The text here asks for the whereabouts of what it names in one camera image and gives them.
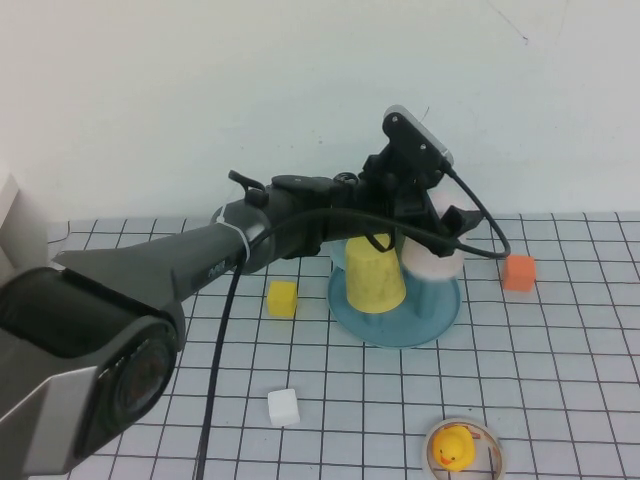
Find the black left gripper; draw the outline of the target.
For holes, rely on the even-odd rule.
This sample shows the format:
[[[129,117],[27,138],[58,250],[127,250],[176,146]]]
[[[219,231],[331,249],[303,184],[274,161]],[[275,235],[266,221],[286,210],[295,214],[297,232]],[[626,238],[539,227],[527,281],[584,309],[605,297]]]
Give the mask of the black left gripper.
[[[483,221],[481,211],[454,205],[440,218],[429,195],[441,181],[438,156],[418,153],[407,157],[397,149],[383,149],[367,158],[359,177],[382,193],[394,218],[426,217],[426,229],[439,236],[464,235]]]

